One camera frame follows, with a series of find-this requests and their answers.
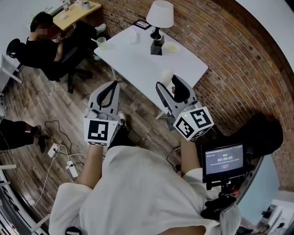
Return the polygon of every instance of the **small screen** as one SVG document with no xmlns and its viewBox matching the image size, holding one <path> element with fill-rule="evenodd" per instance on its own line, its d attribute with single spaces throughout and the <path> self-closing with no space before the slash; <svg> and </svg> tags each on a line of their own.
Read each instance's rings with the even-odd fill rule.
<svg viewBox="0 0 294 235">
<path fill-rule="evenodd" d="M 206 174 L 215 174 L 243 167 L 243 145 L 205 152 Z"/>
</svg>

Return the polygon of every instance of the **person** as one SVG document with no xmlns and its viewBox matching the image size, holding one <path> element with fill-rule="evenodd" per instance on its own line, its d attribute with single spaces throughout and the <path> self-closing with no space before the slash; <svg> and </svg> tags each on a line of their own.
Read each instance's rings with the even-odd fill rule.
<svg viewBox="0 0 294 235">
<path fill-rule="evenodd" d="M 53 26 L 53 16 L 45 12 L 36 15 L 30 25 L 30 35 L 27 39 L 27 48 L 31 56 L 43 65 L 60 61 L 71 49 L 77 47 L 86 50 L 88 47 L 96 48 L 97 44 L 91 41 L 103 32 L 106 24 L 93 27 L 85 22 L 79 21 L 77 27 L 70 37 L 65 38 L 61 33 L 55 39 L 50 39 Z"/>
<path fill-rule="evenodd" d="M 39 145 L 41 153 L 45 153 L 46 136 L 38 136 L 40 130 L 40 126 L 32 127 L 23 121 L 13 122 L 3 119 L 0 123 L 0 150 L 16 149 L 35 143 Z"/>
<path fill-rule="evenodd" d="M 234 235 L 236 205 L 220 221 L 200 216 L 218 190 L 202 183 L 195 144 L 181 139 L 181 177 L 155 152 L 126 146 L 126 119 L 119 115 L 104 161 L 103 147 L 91 145 L 78 183 L 59 187 L 49 233 L 64 235 L 73 226 L 82 235 Z"/>
</svg>

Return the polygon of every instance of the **white t-shirt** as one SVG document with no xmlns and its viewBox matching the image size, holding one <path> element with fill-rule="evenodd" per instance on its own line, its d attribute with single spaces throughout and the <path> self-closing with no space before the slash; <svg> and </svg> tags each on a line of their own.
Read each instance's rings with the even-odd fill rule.
<svg viewBox="0 0 294 235">
<path fill-rule="evenodd" d="M 102 165 L 102 178 L 92 190 L 62 184 L 53 205 L 49 233 L 64 235 L 75 226 L 83 235 L 157 235 L 170 228 L 203 225 L 209 235 L 234 235 L 240 225 L 236 206 L 218 221 L 200 216 L 207 199 L 202 169 L 183 178 L 159 155 L 142 148 L 111 148 Z"/>
</svg>

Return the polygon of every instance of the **bottle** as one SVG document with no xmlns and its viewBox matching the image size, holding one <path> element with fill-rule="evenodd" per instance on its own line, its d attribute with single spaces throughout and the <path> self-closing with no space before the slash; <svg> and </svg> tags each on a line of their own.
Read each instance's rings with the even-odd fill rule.
<svg viewBox="0 0 294 235">
<path fill-rule="evenodd" d="M 67 2 L 63 1 L 62 2 L 62 5 L 63 5 L 63 8 L 64 8 L 65 11 L 68 11 L 69 10 L 68 3 Z"/>
</svg>

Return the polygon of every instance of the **man in black shirt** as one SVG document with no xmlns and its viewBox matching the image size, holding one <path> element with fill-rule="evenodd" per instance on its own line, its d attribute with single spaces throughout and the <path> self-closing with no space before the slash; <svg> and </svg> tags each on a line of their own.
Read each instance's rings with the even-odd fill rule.
<svg viewBox="0 0 294 235">
<path fill-rule="evenodd" d="M 30 31 L 31 34 L 27 40 L 27 47 L 30 55 L 38 60 L 41 64 L 50 64 L 58 62 L 72 48 L 86 50 L 87 48 L 96 48 L 97 44 L 91 41 L 106 28 L 105 24 L 99 27 L 93 27 L 85 22 L 79 21 L 77 27 L 69 38 L 63 39 L 59 35 L 56 39 L 49 38 L 49 30 L 53 26 L 53 16 L 40 12 L 32 20 Z"/>
</svg>

